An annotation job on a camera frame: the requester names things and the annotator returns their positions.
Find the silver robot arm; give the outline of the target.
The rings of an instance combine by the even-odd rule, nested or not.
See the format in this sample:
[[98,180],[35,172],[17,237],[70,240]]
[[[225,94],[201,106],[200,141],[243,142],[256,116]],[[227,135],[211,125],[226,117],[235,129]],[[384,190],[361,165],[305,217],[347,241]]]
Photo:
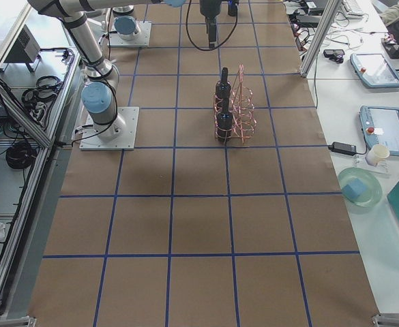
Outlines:
[[151,21],[137,20],[133,5],[114,7],[111,14],[114,14],[114,19],[108,33],[110,47],[148,47],[151,36]]
[[87,23],[87,13],[148,4],[148,1],[30,1],[30,6],[43,16],[58,19],[77,47],[90,79],[81,93],[81,101],[93,120],[93,137],[102,144],[119,144],[125,130],[125,119],[117,105],[119,71],[107,59]]

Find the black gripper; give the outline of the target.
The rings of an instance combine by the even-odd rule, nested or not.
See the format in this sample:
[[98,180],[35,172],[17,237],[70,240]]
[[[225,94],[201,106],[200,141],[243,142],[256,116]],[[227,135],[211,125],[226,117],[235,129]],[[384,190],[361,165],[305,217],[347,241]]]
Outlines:
[[200,13],[207,20],[207,35],[209,48],[215,48],[217,44],[217,26],[215,18],[221,12],[221,0],[200,0]]

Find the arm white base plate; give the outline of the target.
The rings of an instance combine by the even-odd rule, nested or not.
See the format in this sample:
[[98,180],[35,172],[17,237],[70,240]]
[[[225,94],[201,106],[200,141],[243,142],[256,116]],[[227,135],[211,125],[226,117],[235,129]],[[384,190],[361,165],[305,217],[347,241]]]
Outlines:
[[117,17],[109,35],[111,48],[146,48],[151,35],[150,21]]
[[80,141],[82,151],[133,150],[136,140],[139,107],[118,107],[115,122],[105,130],[104,126],[94,125],[90,115],[87,116],[86,128]]

